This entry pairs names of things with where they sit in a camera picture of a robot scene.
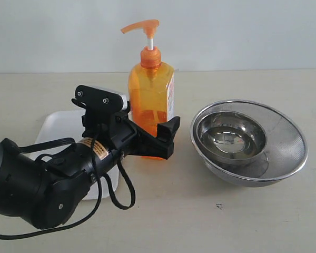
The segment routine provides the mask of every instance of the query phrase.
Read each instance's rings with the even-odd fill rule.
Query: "metal strainer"
[[[253,163],[231,165],[213,161],[197,136],[201,120],[220,111],[242,113],[265,131],[267,143]],[[191,124],[191,140],[206,166],[225,181],[247,187],[266,186],[292,176],[303,168],[308,147],[300,129],[283,113],[267,105],[247,100],[225,100],[203,108]]]

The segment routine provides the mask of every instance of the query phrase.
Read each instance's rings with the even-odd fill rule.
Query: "white wall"
[[[316,68],[313,0],[0,0],[0,72],[127,72],[152,18],[181,71]]]

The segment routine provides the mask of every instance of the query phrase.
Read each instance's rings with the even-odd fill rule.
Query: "white pump tube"
[[[153,38],[148,38],[147,39],[147,49],[148,50],[153,50]]]

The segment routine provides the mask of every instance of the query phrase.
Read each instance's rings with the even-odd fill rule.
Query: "bowl rim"
[[[221,158],[224,158],[224,159],[227,160],[227,161],[237,161],[237,162],[239,162],[239,161],[253,161],[253,160],[257,159],[259,156],[261,156],[261,155],[264,153],[265,148],[266,148],[266,146],[267,146],[267,142],[268,142],[268,137],[267,137],[267,134],[266,134],[265,129],[263,128],[263,126],[260,125],[258,121],[254,120],[253,118],[251,118],[251,117],[249,117],[249,116],[247,116],[246,114],[241,113],[241,112],[237,112],[237,111],[217,111],[217,112],[215,112],[215,113],[223,113],[223,112],[236,113],[236,114],[242,115],[242,116],[244,116],[245,118],[247,118],[247,119],[249,119],[250,121],[252,121],[254,124],[256,124],[256,125],[262,130],[262,133],[263,133],[263,135],[264,135],[264,140],[265,140],[265,142],[264,142],[264,146],[263,146],[262,149],[259,151],[259,153],[257,153],[256,155],[254,155],[254,156],[252,156],[252,157],[249,157],[249,158],[245,158],[245,159],[232,159],[232,158],[222,157],[222,156],[220,156],[220,155],[218,155],[218,154],[215,154],[215,153],[214,153],[214,155],[215,155],[215,156],[218,156],[218,157],[221,157]],[[204,117],[201,118],[201,120],[199,120],[198,124],[196,125],[196,129],[197,129],[197,130],[198,130],[199,124],[200,124],[206,117],[208,117],[209,115],[210,115],[210,114],[205,115]],[[196,135],[196,138],[197,138],[197,140],[199,141],[200,145],[201,145],[203,148],[205,148],[208,152],[211,152],[211,150],[208,149],[208,148],[201,142],[201,139],[199,138],[199,135],[198,135],[198,134]]]
[[[292,170],[291,172],[287,173],[287,174],[284,174],[284,175],[281,175],[281,176],[278,176],[278,177],[273,177],[273,178],[251,178],[251,177],[245,177],[245,176],[241,176],[239,174],[235,174],[235,173],[232,173],[230,171],[227,171],[223,168],[221,168],[220,166],[218,166],[217,164],[215,164],[214,162],[212,162],[209,158],[207,158],[202,152],[201,150],[199,149],[199,147],[196,145],[195,143],[195,139],[194,139],[194,136],[193,136],[193,128],[194,128],[194,123],[195,121],[197,120],[198,116],[205,110],[207,110],[208,108],[210,107],[213,107],[215,105],[220,105],[220,104],[226,104],[226,103],[248,103],[248,104],[255,104],[255,105],[258,105],[258,106],[261,106],[261,107],[264,107],[266,109],[269,109],[277,114],[279,114],[280,116],[284,117],[286,120],[288,120],[298,131],[298,133],[300,134],[302,140],[303,140],[303,144],[304,144],[304,157],[303,159],[301,160],[301,162],[299,163],[299,165],[294,169]],[[263,104],[263,103],[260,103],[260,102],[256,102],[256,101],[252,101],[252,100],[243,100],[243,99],[227,99],[227,100],[221,100],[221,101],[217,101],[217,102],[214,102],[214,103],[211,103],[207,106],[205,106],[204,108],[202,108],[201,110],[198,111],[198,113],[193,117],[193,120],[191,122],[191,126],[190,126],[190,137],[191,137],[191,141],[192,141],[192,144],[195,148],[195,150],[197,151],[197,153],[201,156],[202,159],[204,159],[207,163],[209,163],[210,165],[216,167],[218,170],[220,170],[221,172],[225,173],[225,174],[228,174],[232,177],[235,177],[235,178],[239,178],[239,179],[243,179],[243,180],[247,180],[247,181],[255,181],[255,182],[275,182],[275,181],[280,181],[280,180],[283,180],[285,178],[288,178],[292,175],[294,175],[295,173],[297,173],[298,171],[300,171],[305,163],[307,162],[307,159],[308,159],[308,153],[309,153],[309,149],[308,149],[308,145],[307,145],[307,140],[304,136],[304,134],[302,133],[301,129],[287,116],[285,115],[284,113],[280,112],[279,110],[271,107],[271,106],[268,106],[266,104]]]

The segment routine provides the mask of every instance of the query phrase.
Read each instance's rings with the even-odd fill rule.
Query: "pump dispenser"
[[[131,69],[128,88],[132,120],[153,136],[157,135],[157,124],[174,114],[174,69],[161,61],[161,52],[153,45],[158,26],[158,20],[145,20],[121,29],[123,33],[143,29],[147,36],[141,62]]]

